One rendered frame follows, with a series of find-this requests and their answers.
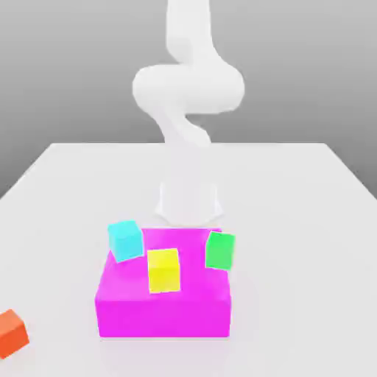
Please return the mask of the small green cube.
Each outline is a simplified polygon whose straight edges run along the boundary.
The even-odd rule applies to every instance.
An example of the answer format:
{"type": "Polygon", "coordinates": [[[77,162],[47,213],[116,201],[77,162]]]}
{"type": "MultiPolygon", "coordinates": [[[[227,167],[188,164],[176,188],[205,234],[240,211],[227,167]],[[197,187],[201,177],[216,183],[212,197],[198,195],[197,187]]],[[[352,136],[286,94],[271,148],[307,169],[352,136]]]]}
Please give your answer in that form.
{"type": "Polygon", "coordinates": [[[212,230],[205,245],[205,266],[230,271],[233,265],[236,237],[212,230]]]}

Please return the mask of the small cyan cube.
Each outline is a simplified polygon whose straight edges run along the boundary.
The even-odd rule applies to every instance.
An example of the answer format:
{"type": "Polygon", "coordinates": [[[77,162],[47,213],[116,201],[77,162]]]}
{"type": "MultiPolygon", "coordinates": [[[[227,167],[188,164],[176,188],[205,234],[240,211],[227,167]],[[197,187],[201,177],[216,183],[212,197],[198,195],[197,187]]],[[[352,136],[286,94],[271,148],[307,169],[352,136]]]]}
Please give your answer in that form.
{"type": "Polygon", "coordinates": [[[134,220],[108,225],[109,248],[117,263],[144,255],[144,239],[134,220]]]}

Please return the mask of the small yellow cube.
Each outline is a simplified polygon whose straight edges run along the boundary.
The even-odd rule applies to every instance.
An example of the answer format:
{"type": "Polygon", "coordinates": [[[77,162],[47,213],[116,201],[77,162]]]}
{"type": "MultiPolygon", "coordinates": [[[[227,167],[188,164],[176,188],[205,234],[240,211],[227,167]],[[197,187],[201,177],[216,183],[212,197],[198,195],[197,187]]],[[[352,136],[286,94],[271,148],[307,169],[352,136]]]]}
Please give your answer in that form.
{"type": "Polygon", "coordinates": [[[180,261],[176,248],[148,250],[147,266],[150,294],[180,291],[180,261]]]}

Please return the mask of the small orange cube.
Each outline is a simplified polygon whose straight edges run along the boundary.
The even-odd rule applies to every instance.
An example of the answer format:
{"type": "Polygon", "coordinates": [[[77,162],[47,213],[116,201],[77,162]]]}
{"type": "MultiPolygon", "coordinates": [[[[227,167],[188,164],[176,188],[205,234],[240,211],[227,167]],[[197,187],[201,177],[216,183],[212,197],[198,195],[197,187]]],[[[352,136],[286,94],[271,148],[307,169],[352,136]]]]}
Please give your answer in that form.
{"type": "Polygon", "coordinates": [[[28,344],[24,321],[12,309],[0,314],[0,359],[7,358],[28,344]]]}

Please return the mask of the large magenta box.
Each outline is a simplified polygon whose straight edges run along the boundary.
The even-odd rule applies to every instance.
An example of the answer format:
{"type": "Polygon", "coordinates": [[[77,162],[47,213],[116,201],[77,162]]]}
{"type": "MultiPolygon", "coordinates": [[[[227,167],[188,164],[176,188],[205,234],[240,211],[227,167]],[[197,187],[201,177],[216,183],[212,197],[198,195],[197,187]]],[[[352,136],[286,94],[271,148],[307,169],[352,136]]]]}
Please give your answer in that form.
{"type": "Polygon", "coordinates": [[[116,262],[109,253],[95,296],[101,337],[228,337],[228,274],[205,267],[210,228],[144,228],[146,250],[175,248],[180,291],[152,294],[146,256],[116,262]]]}

